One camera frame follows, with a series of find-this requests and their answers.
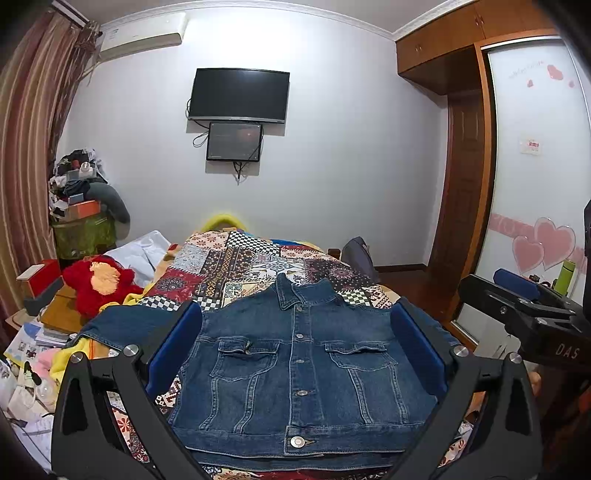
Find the blue denim jacket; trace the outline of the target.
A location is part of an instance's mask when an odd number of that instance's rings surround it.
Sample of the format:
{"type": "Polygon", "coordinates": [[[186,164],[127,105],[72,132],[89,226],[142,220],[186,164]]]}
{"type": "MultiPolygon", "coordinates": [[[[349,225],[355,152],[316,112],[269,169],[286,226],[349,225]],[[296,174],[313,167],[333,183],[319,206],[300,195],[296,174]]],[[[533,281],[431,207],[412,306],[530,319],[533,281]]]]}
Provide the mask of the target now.
{"type": "Polygon", "coordinates": [[[422,336],[435,321],[406,301],[346,303],[332,284],[269,288],[228,306],[180,310],[169,425],[202,464],[249,471],[384,468],[446,395],[422,336]]]}

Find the green water bottle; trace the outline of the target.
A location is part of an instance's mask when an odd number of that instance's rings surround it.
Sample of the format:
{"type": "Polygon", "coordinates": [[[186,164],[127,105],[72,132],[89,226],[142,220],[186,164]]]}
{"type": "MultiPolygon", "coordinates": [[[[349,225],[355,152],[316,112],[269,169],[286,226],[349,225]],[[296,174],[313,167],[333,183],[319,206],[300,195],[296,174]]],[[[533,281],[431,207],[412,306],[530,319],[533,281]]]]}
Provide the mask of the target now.
{"type": "Polygon", "coordinates": [[[558,294],[565,296],[568,293],[575,270],[576,264],[571,260],[565,260],[562,263],[559,275],[553,284],[553,290],[558,294]]]}

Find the white sliding wardrobe door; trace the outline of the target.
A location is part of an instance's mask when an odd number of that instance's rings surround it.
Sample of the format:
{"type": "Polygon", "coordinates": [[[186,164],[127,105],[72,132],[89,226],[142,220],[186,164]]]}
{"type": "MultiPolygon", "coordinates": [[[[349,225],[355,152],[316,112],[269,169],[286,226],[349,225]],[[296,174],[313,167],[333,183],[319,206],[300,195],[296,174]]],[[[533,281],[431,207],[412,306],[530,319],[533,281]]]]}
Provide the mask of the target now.
{"type": "Polygon", "coordinates": [[[496,156],[487,231],[476,273],[499,269],[548,283],[566,260],[567,294],[583,299],[584,208],[590,199],[590,81],[558,38],[485,48],[496,156]]]}

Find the red plush toy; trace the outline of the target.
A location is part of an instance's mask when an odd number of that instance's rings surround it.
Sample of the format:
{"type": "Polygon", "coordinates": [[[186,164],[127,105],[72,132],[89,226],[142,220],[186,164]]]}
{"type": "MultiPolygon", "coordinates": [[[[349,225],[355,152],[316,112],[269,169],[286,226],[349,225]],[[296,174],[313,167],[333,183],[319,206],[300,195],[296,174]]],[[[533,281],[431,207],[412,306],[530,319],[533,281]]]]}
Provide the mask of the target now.
{"type": "Polygon", "coordinates": [[[79,260],[66,267],[62,277],[76,292],[76,310],[86,320],[97,316],[103,305],[121,304],[129,294],[143,291],[134,282],[134,272],[108,256],[79,260]]]}

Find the white folded shirt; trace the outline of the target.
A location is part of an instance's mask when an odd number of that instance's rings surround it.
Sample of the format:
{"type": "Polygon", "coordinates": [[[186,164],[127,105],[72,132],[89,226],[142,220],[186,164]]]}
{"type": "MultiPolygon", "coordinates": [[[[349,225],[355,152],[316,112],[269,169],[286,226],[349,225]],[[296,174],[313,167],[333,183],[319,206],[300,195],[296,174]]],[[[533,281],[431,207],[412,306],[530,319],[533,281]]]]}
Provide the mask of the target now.
{"type": "Polygon", "coordinates": [[[154,280],[156,267],[164,258],[171,243],[153,230],[135,240],[105,253],[125,269],[134,273],[134,283],[146,287],[154,280]]]}

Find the grey backpack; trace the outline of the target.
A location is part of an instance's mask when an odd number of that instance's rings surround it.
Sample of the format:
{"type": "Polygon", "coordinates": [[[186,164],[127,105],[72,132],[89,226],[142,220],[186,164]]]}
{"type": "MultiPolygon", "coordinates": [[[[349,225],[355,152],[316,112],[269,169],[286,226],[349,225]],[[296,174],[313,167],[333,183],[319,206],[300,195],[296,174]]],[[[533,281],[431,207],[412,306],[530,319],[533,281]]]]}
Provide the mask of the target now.
{"type": "Polygon", "coordinates": [[[380,279],[372,257],[370,257],[369,246],[361,236],[355,237],[342,247],[341,261],[348,264],[356,272],[366,275],[374,283],[380,279]]]}

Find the green patterned storage box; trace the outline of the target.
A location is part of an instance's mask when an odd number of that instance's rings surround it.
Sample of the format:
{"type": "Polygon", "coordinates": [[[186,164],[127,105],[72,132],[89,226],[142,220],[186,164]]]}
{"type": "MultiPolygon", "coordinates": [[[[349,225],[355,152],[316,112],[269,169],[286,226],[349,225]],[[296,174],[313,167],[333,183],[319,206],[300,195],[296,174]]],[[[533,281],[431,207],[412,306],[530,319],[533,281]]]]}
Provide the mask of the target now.
{"type": "Polygon", "coordinates": [[[116,243],[114,220],[108,214],[54,223],[52,229],[57,257],[63,260],[100,255],[116,243]]]}

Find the patchwork patterned bedspread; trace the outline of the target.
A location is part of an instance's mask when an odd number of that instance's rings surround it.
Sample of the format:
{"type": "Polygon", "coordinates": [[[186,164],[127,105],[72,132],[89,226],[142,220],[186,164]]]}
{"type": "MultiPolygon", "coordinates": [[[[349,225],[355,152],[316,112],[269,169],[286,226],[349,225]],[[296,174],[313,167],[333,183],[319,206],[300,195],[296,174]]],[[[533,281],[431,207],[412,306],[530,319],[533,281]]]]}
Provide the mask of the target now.
{"type": "Polygon", "coordinates": [[[138,305],[108,307],[96,320],[98,339],[121,348],[145,344],[182,301],[203,311],[228,306],[269,288],[278,276],[298,285],[327,280],[346,303],[388,309],[391,301],[366,275],[304,245],[277,244],[239,231],[190,237],[138,305]]]}

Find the orange shoe box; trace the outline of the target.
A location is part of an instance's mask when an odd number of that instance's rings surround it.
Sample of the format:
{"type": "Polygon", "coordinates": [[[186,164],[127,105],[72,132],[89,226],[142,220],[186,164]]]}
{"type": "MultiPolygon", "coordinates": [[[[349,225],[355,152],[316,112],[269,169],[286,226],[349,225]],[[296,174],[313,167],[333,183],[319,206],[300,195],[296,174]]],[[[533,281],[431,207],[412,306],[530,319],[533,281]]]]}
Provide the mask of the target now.
{"type": "Polygon", "coordinates": [[[81,220],[101,212],[101,204],[97,200],[87,200],[77,204],[69,205],[63,217],[64,222],[81,220]]]}

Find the yellow headboard cushion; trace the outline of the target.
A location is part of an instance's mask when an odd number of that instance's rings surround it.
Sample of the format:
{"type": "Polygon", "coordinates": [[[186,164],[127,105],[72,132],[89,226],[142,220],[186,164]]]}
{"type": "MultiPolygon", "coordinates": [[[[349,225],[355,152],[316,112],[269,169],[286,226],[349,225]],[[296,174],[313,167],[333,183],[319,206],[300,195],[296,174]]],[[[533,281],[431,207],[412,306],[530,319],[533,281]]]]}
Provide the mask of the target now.
{"type": "Polygon", "coordinates": [[[211,218],[207,219],[207,221],[204,222],[200,231],[207,232],[228,229],[246,231],[245,224],[243,224],[242,221],[240,221],[238,218],[229,213],[213,215],[211,218]]]}

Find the wooden wardrobe cabinet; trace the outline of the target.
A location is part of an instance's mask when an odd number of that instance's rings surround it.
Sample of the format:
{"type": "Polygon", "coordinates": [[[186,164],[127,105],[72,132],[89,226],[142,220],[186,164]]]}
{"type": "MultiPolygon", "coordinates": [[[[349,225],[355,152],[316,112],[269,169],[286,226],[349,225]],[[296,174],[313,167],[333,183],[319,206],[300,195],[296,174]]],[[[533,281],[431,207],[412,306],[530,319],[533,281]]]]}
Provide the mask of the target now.
{"type": "Polygon", "coordinates": [[[554,31],[533,1],[446,1],[394,34],[398,74],[448,100],[444,187],[419,302],[444,324],[461,308],[458,286],[476,268],[492,201],[495,127],[481,49],[554,31]]]}

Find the striped brown curtain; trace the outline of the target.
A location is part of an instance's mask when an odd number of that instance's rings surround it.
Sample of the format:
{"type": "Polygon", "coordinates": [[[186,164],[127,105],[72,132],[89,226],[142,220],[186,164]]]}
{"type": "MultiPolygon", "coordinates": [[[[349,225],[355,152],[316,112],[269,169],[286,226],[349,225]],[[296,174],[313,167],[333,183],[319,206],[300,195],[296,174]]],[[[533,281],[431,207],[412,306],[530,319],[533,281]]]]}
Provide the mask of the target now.
{"type": "Polygon", "coordinates": [[[52,7],[1,73],[1,315],[23,306],[17,276],[56,255],[48,180],[98,25],[79,27],[52,7]]]}

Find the white air conditioner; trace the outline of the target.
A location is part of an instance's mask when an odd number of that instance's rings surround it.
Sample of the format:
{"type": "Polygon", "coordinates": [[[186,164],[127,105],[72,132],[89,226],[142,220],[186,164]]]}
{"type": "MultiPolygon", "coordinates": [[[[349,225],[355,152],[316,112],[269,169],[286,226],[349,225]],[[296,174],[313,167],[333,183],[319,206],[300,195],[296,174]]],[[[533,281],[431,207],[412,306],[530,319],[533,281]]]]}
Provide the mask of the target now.
{"type": "Polygon", "coordinates": [[[148,50],[178,46],[186,25],[185,12],[175,12],[121,24],[104,32],[98,58],[110,61],[148,50]]]}

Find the small black wall monitor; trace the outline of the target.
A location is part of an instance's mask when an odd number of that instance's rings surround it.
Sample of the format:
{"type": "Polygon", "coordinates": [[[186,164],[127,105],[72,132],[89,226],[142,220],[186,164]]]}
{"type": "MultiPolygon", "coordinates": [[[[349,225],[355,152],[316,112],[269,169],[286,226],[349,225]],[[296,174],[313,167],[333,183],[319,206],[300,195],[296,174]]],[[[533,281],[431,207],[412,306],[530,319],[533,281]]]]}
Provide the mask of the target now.
{"type": "Polygon", "coordinates": [[[245,122],[212,122],[209,126],[206,159],[224,162],[259,162],[263,126],[245,122]]]}

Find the black wall television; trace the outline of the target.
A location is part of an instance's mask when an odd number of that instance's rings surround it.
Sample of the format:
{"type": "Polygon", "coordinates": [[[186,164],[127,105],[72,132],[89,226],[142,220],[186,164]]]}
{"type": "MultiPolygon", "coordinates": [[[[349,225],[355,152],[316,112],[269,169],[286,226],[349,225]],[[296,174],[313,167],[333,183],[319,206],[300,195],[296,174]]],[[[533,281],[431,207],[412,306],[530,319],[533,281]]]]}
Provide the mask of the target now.
{"type": "Polygon", "coordinates": [[[188,118],[283,124],[290,73],[243,68],[198,68],[188,118]]]}

